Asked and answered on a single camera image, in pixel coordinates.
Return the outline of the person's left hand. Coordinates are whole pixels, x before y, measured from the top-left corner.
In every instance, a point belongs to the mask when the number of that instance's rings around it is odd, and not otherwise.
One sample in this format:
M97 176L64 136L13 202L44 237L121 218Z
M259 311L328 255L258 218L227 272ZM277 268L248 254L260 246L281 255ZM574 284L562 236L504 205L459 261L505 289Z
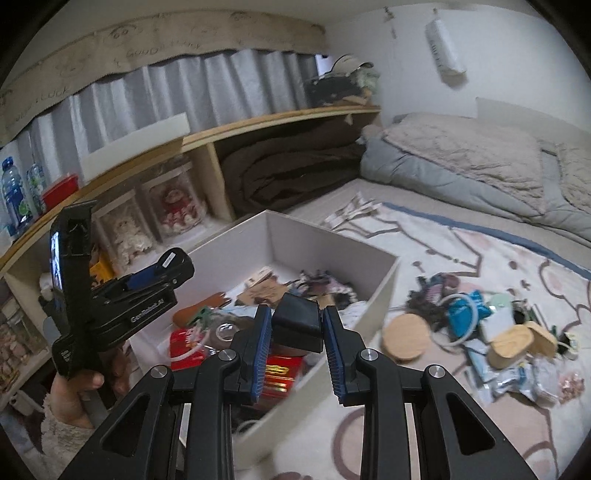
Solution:
M82 370L70 379L55 375L48 395L48 405L56 420L66 425L91 429L93 425L84 405L90 392L98 390L105 383L110 386L116 398L129 392L131 363L121 346L106 353L105 368L106 375L90 370Z

